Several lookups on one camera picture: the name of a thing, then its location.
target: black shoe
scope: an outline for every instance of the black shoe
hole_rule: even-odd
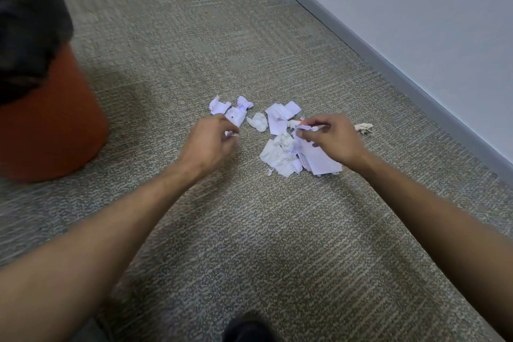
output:
[[[278,342],[278,339],[259,314],[248,312],[228,323],[223,342]]]

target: carpet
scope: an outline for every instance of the carpet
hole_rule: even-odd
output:
[[[111,133],[66,178],[0,180],[0,265],[157,174],[215,95],[372,123],[370,150],[513,236],[512,190],[295,0],[66,1]],[[244,123],[238,156],[158,224],[102,307],[117,340],[220,340],[250,309],[285,341],[488,340],[362,178],[268,177],[268,138]]]

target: forearm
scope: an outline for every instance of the forearm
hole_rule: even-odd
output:
[[[93,314],[195,179],[175,165],[0,272],[0,340],[62,340]]]
[[[513,338],[511,241],[374,155],[357,171],[478,312]]]

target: black trash bag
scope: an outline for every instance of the black trash bag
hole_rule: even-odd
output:
[[[41,86],[72,36],[64,0],[0,0],[0,105]]]

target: gray baseboard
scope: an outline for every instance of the gray baseboard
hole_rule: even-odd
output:
[[[513,164],[500,155],[487,142],[478,137],[458,118],[448,112],[443,106],[424,92],[412,80],[408,79],[396,67],[385,60],[379,53],[358,37],[351,29],[339,21],[328,10],[315,0],[297,0],[311,12],[324,26],[334,32],[347,43],[373,68],[380,72],[395,87],[407,95],[418,105],[426,115],[448,131],[454,139],[467,148],[475,157],[481,160],[501,180],[513,186]]]

